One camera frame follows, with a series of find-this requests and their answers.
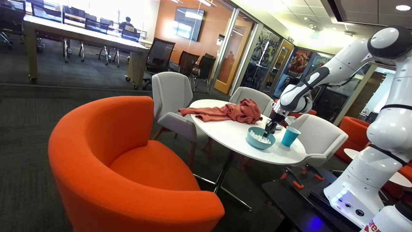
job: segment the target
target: red cloth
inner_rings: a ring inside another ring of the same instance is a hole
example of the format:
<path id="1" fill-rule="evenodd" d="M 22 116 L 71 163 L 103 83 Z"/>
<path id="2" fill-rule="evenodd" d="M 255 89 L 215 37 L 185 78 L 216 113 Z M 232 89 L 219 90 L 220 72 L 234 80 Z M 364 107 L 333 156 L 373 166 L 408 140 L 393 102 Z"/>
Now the red cloth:
<path id="1" fill-rule="evenodd" d="M 255 100 L 245 98 L 239 104 L 228 103 L 224 107 L 205 107 L 205 108 L 180 108 L 179 112 L 185 116 L 196 113 L 202 121 L 224 121 L 233 120 L 245 123 L 255 123 L 261 120 L 259 107 Z"/>

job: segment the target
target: round white table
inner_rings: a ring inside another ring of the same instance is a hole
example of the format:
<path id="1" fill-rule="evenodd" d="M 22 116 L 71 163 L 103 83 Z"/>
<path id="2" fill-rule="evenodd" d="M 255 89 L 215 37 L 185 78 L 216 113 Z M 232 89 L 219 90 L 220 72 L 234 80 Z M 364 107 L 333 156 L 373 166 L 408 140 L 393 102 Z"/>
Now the round white table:
<path id="1" fill-rule="evenodd" d="M 218 99 L 200 99 L 193 102 L 191 107 L 192 108 L 223 107 L 227 103 L 228 102 L 218 100 Z M 227 147 L 228 149 L 236 153 L 239 153 L 242 156 L 246 156 L 248 158 L 259 160 L 268 163 L 294 165 L 294 163 L 301 162 L 306 154 L 305 147 L 301 144 L 299 139 L 296 139 L 290 148 L 286 148 L 279 144 L 285 134 L 283 126 L 277 127 L 274 132 L 276 143 L 272 147 L 261 150 L 250 145 L 246 141 L 248 127 L 251 126 L 265 127 L 265 123 L 269 120 L 266 116 L 261 114 L 263 120 L 257 121 L 255 125 L 242 123 L 232 120 L 205 122 L 198 117 L 196 117 L 194 113 L 192 113 L 191 116 L 193 122 L 201 130 L 203 130 L 211 139 Z M 230 190 L 228 190 L 221 185 L 223 179 L 233 160 L 233 152 L 229 152 L 228 158 L 224 162 L 223 169 L 215 181 L 202 178 L 200 175 L 196 175 L 196 176 L 203 181 L 212 184 L 215 187 L 214 192 L 218 192 L 221 189 L 225 193 L 228 193 L 230 197 L 233 197 L 236 201 L 246 206 L 248 210 L 252 210 L 251 206 L 248 206 L 243 199 L 241 199 L 234 193 L 232 193 Z"/>
<path id="2" fill-rule="evenodd" d="M 345 148 L 344 152 L 353 160 L 358 156 L 358 150 L 355 149 L 351 149 L 351 148 Z M 398 185 L 403 185 L 403 187 L 407 187 L 407 188 L 412 188 L 412 183 L 404 176 L 402 175 L 400 172 L 395 172 L 390 179 L 389 179 L 391 183 L 395 183 Z"/>

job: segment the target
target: table leg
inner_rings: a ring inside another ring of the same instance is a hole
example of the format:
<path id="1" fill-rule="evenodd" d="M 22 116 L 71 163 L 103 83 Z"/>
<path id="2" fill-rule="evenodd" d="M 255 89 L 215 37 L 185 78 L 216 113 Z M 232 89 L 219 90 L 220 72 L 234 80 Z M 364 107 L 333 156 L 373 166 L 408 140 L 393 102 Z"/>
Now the table leg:
<path id="1" fill-rule="evenodd" d="M 24 34 L 26 34 L 26 51 L 27 51 L 27 58 L 28 58 L 28 77 L 31 82 L 37 81 L 37 53 L 36 53 L 36 31 L 28 28 L 27 25 L 24 27 Z"/>
<path id="2" fill-rule="evenodd" d="M 200 175 L 197 175 L 197 174 L 194 174 L 194 176 L 196 176 L 197 179 L 202 180 L 202 181 L 206 181 L 206 183 L 209 183 L 209 184 L 212 184 L 212 185 L 215 187 L 215 188 L 214 188 L 214 192 L 215 192 L 215 193 L 218 193 L 218 192 L 221 189 L 224 193 L 227 193 L 228 196 L 230 196 L 233 199 L 236 199 L 237 202 L 239 202 L 241 205 L 243 205 L 248 211 L 252 211 L 252 207 L 251 207 L 247 202 L 245 202 L 245 201 L 241 199 L 238 196 L 236 196 L 233 192 L 228 190 L 225 187 L 221 185 L 223 179 L 224 179 L 225 174 L 227 174 L 228 170 L 229 170 L 229 166 L 230 166 L 230 163 L 232 163 L 232 160 L 233 160 L 233 153 L 229 153 L 229 154 L 228 154 L 228 158 L 227 158 L 227 161 L 224 162 L 223 169 L 221 169 L 221 171 L 220 171 L 220 174 L 219 174 L 219 176 L 218 176 L 218 179 L 216 179 L 215 181 L 212 181 L 212 180 L 210 180 L 210 179 L 206 179 L 206 178 L 203 178 L 203 176 L 200 176 Z"/>
<path id="3" fill-rule="evenodd" d="M 144 51 L 131 51 L 130 62 L 127 65 L 127 78 L 134 83 L 134 89 L 143 86 L 143 76 L 145 71 L 145 53 Z"/>

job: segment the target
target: screen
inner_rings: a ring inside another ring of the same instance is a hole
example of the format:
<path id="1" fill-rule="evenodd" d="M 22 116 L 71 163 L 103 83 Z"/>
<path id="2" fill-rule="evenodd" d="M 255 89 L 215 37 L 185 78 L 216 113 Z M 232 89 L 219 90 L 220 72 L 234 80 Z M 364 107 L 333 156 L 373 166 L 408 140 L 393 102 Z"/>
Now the screen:
<path id="1" fill-rule="evenodd" d="M 203 18 L 205 10 L 178 7 L 173 29 L 180 37 L 198 41 Z"/>

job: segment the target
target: white chair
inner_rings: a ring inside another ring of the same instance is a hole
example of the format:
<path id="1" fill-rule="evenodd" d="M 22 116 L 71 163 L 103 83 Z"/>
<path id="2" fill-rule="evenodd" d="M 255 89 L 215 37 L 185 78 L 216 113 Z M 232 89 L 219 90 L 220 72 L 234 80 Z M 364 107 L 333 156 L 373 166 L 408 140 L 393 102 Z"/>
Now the white chair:
<path id="1" fill-rule="evenodd" d="M 290 126 L 300 130 L 301 134 L 297 138 L 308 153 L 300 163 L 294 166 L 303 166 L 304 171 L 312 170 L 318 179 L 323 179 L 315 167 L 322 166 L 332 157 L 348 139 L 348 134 L 332 122 L 309 113 L 301 114 Z M 290 167 L 286 169 L 281 179 L 285 179 L 287 174 L 292 175 L 296 187 L 303 188 L 301 181 Z"/>
<path id="2" fill-rule="evenodd" d="M 268 94 L 256 89 L 238 86 L 229 102 L 239 103 L 245 98 L 255 100 L 261 114 L 270 116 L 273 99 Z"/>
<path id="3" fill-rule="evenodd" d="M 191 80 L 178 72 L 160 72 L 152 76 L 152 96 L 154 120 L 161 126 L 157 139 L 163 131 L 174 131 L 191 141 L 189 165 L 193 163 L 196 147 L 207 140 L 207 135 L 197 129 L 191 116 L 183 117 L 178 109 L 185 108 L 193 99 Z"/>

